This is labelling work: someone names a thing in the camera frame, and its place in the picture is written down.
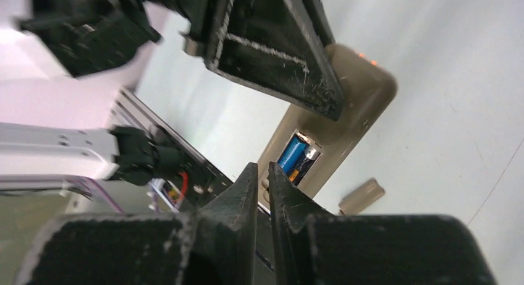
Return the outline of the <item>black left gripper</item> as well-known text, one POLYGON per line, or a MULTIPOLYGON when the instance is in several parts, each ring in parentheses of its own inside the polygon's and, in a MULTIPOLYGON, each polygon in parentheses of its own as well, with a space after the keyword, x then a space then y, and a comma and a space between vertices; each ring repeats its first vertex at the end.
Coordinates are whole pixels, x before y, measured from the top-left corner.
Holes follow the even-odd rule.
POLYGON ((212 72, 328 119, 344 92, 302 0, 146 0, 188 23, 183 51, 212 72))

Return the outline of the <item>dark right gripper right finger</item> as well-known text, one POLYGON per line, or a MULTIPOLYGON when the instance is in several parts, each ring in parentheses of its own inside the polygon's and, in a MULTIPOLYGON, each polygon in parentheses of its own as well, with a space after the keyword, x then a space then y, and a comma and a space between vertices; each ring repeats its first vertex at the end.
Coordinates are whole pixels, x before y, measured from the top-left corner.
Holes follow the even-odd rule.
POLYGON ((334 215, 269 164, 278 284, 495 284, 470 230, 447 215, 334 215))

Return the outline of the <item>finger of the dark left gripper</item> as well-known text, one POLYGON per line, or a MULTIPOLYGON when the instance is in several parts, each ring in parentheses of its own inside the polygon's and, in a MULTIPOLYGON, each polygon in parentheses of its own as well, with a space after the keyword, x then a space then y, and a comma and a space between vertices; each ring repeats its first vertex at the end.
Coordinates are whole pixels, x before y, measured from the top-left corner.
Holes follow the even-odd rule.
POLYGON ((335 38, 326 16, 321 0, 302 0, 308 16, 313 24, 315 33, 323 46, 335 43, 335 38))

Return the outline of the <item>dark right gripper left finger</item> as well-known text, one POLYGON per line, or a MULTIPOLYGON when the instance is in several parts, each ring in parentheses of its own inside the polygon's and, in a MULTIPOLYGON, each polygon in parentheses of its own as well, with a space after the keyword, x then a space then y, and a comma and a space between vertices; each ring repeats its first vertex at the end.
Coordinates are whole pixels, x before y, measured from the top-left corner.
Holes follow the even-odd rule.
POLYGON ((16 284, 251 284, 258 167, 197 211, 80 213, 45 224, 16 284))

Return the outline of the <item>beige battery compartment cover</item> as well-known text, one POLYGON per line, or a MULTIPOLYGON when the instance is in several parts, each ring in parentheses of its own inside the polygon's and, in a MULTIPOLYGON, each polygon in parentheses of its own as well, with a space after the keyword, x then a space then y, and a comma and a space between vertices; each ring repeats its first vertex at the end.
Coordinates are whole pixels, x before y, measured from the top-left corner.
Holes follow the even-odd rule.
POLYGON ((346 195, 339 203, 339 215, 358 215, 385 195, 376 179, 371 178, 346 195))

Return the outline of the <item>blue battery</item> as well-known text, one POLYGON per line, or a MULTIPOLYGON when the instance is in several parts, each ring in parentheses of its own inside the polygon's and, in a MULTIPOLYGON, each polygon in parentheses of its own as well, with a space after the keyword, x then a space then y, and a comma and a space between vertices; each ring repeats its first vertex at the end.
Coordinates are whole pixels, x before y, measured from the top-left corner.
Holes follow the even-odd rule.
POLYGON ((294 166, 298 162, 299 157, 301 157, 307 146, 307 142, 298 135, 294 135, 290 139, 289 143, 277 161, 286 174, 289 174, 291 170, 293 170, 294 166))

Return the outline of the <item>black silver AAA battery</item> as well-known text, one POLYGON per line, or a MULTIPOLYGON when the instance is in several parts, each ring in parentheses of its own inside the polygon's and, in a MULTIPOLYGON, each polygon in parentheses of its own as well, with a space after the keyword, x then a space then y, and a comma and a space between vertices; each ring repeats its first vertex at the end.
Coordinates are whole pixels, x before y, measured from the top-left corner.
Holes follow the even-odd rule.
POLYGON ((289 181, 297 186, 300 181, 304 178, 305 174, 314 165, 321 152, 315 147, 308 146, 299 158, 297 164, 289 174, 289 181))

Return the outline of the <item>beige remote control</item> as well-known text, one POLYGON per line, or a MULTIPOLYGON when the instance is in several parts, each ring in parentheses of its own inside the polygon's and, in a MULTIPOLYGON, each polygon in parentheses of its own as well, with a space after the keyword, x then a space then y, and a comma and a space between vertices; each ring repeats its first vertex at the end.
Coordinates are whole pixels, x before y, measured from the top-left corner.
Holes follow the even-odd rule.
POLYGON ((298 188, 313 198, 340 167, 358 142, 386 110, 397 93, 394 76, 363 54, 340 44, 326 47, 345 93, 337 121, 291 104, 258 160, 258 201, 269 209, 268 164, 277 161, 296 133, 307 137, 321 154, 298 188))

